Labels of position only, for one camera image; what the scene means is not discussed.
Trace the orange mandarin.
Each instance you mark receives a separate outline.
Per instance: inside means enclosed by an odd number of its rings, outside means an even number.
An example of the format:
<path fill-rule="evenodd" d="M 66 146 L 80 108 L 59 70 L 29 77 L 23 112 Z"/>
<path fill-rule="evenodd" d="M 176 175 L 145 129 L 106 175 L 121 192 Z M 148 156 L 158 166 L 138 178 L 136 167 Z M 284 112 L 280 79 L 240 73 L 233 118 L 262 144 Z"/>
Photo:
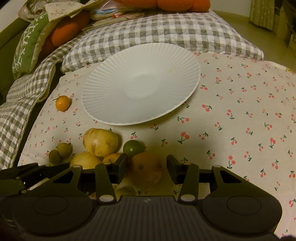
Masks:
<path fill-rule="evenodd" d="M 146 152 L 139 153 L 129 160 L 128 178 L 139 188 L 157 185 L 163 176 L 160 159 Z"/>

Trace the floral beige cloth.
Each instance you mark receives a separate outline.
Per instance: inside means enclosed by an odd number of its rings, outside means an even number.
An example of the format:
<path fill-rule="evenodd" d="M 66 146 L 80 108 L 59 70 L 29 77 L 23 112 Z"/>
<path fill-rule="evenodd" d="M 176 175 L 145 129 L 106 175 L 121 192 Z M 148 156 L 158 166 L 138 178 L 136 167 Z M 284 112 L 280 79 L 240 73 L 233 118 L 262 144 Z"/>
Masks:
<path fill-rule="evenodd" d="M 18 11 L 18 16 L 32 22 L 42 13 L 47 13 L 50 22 L 69 16 L 73 18 L 82 10 L 90 10 L 103 1 L 26 1 Z"/>

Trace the orange plush pumpkin pillow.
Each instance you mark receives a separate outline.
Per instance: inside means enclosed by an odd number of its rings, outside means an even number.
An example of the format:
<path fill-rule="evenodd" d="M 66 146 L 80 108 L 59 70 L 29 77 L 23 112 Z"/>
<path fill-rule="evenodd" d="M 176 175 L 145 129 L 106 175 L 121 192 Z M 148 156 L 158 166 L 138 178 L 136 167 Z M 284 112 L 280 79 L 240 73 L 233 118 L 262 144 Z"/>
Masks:
<path fill-rule="evenodd" d="M 211 6 L 210 0 L 115 0 L 115 2 L 135 8 L 160 8 L 170 12 L 204 13 L 208 12 Z"/>

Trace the green patterned curtain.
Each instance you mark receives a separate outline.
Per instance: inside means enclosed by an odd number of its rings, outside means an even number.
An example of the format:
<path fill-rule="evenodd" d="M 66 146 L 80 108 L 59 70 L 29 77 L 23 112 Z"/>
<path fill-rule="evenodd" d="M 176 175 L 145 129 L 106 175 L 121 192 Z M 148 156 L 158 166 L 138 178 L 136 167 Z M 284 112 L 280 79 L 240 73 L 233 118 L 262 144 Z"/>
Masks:
<path fill-rule="evenodd" d="M 249 20 L 256 26 L 273 30 L 275 0 L 252 0 Z"/>

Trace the small orange tomato with stem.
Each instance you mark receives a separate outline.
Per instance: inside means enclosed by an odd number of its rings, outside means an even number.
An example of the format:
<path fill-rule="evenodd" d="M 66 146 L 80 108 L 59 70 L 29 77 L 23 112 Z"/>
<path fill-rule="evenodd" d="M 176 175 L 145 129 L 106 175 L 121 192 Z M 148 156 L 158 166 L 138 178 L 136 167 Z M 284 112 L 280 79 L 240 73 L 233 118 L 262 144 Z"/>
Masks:
<path fill-rule="evenodd" d="M 64 112 L 69 109 L 71 105 L 71 100 L 66 95 L 59 96 L 55 99 L 55 107 L 58 111 Z"/>

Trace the small orange fruit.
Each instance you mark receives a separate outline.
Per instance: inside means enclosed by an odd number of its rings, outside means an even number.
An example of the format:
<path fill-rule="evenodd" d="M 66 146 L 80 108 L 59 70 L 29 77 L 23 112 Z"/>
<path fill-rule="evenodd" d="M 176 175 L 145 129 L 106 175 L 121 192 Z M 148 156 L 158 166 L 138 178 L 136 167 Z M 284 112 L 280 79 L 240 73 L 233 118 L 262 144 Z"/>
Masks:
<path fill-rule="evenodd" d="M 103 163 L 105 163 L 105 162 L 115 163 L 116 160 L 117 160 L 120 156 L 121 156 L 120 153 L 113 153 L 113 154 L 110 154 L 110 155 L 104 157 L 104 159 L 103 159 L 102 162 L 103 162 Z"/>

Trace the green embroidered pillow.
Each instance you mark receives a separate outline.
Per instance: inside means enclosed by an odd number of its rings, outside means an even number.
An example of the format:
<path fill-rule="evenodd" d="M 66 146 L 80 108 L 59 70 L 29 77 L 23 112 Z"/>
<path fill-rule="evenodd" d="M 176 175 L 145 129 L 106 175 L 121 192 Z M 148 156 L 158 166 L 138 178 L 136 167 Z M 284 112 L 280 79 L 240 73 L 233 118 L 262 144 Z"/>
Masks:
<path fill-rule="evenodd" d="M 50 21 L 47 12 L 33 20 L 23 32 L 13 58 L 12 72 L 14 79 L 34 69 L 40 53 L 49 54 L 57 45 L 51 37 L 61 19 Z"/>

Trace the white fluted paper plate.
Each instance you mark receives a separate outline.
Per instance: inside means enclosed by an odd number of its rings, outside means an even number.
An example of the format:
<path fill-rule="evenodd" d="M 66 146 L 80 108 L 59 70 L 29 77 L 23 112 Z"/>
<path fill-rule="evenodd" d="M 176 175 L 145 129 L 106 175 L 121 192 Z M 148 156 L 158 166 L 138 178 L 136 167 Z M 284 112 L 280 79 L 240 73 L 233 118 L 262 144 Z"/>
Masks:
<path fill-rule="evenodd" d="M 87 78 L 82 106 L 93 119 L 129 126 L 160 118 L 181 106 L 197 89 L 196 56 L 177 45 L 149 43 L 120 51 Z"/>

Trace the stack of books and papers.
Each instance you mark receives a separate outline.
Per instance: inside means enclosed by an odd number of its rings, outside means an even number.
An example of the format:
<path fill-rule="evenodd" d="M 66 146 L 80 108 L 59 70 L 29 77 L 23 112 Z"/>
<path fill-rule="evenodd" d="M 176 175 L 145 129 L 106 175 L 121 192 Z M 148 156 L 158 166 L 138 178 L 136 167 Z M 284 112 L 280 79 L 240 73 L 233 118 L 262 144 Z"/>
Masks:
<path fill-rule="evenodd" d="M 90 15 L 90 24 L 84 27 L 82 31 L 87 32 L 96 28 L 142 18 L 144 16 L 144 10 L 137 8 L 117 9 L 114 11 L 93 11 Z"/>

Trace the orange plush pillow left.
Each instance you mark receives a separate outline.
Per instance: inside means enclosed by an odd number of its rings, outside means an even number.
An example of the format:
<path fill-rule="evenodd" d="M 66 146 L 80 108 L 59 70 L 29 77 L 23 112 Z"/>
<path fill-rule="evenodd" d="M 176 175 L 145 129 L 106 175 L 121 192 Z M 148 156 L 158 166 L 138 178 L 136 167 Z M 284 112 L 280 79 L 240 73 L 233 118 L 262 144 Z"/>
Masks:
<path fill-rule="evenodd" d="M 74 18 L 64 17 L 53 28 L 49 36 L 46 38 L 39 59 L 44 59 L 51 54 L 56 48 L 72 40 L 81 30 L 89 24 L 90 12 L 82 10 Z"/>

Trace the dark green sofa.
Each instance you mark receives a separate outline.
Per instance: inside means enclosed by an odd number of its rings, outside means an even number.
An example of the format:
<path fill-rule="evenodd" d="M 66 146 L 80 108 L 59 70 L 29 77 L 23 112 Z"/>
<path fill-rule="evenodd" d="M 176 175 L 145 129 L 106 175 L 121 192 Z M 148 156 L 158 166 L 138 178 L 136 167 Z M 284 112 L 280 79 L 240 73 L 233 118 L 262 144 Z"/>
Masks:
<path fill-rule="evenodd" d="M 30 23 L 17 18 L 1 31 L 0 49 L 0 88 L 1 104 L 6 102 L 6 96 L 14 82 L 12 64 L 19 40 Z"/>

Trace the green tomato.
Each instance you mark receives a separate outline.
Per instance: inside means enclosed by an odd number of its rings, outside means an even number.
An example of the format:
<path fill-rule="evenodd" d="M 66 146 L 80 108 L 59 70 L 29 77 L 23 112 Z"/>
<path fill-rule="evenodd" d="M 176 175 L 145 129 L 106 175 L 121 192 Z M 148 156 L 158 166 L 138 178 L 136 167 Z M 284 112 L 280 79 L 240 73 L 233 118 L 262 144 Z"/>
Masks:
<path fill-rule="evenodd" d="M 132 158 L 133 156 L 145 152 L 145 146 L 137 140 L 129 140 L 123 146 L 123 152 Z"/>

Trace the cherry print white cloth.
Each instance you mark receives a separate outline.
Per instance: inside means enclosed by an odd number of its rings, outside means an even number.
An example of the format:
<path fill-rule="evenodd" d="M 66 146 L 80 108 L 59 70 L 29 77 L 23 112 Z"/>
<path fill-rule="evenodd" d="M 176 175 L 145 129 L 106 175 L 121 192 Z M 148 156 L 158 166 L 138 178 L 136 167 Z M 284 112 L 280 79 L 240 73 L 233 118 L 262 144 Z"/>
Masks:
<path fill-rule="evenodd" d="M 171 113 L 141 125 L 110 126 L 92 119 L 81 93 L 95 64 L 63 76 L 52 92 L 20 157 L 20 165 L 49 162 L 49 152 L 69 142 L 84 151 L 90 128 L 119 134 L 119 147 L 143 142 L 162 160 L 173 155 L 202 169 L 221 165 L 275 196 L 283 214 L 278 236 L 295 234 L 295 74 L 272 62 L 196 53 L 201 67 L 193 95 Z M 55 99 L 71 100 L 58 111 Z"/>

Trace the small olive green fruit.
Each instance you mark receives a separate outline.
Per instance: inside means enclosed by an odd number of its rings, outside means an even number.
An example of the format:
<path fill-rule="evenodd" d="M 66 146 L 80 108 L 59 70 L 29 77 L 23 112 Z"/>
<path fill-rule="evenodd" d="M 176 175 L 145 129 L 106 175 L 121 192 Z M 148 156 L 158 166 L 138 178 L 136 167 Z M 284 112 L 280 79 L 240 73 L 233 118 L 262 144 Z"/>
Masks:
<path fill-rule="evenodd" d="M 72 154 L 73 148 L 70 143 L 59 143 L 57 151 L 62 158 L 67 158 Z"/>

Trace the grey checked cushion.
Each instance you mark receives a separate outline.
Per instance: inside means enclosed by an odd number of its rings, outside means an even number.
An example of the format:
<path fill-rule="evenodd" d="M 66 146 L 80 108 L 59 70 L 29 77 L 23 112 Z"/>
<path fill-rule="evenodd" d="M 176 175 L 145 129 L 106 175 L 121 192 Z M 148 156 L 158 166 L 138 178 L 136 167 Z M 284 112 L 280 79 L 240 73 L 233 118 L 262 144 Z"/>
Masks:
<path fill-rule="evenodd" d="M 214 53 L 263 60 L 264 53 L 243 38 L 213 11 L 207 13 L 151 13 L 83 33 L 62 62 L 62 72 L 102 62 L 109 56 L 147 43 L 168 43 L 190 52 Z"/>

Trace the wooden shelf unit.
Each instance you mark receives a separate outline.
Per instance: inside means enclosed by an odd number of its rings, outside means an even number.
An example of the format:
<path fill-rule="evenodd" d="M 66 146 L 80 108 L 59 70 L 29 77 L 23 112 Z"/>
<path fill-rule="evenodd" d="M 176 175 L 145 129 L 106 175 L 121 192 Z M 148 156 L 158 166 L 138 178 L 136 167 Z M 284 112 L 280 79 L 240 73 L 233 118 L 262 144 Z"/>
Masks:
<path fill-rule="evenodd" d="M 277 1 L 280 6 L 274 15 L 274 33 L 287 45 L 295 32 L 295 1 Z"/>

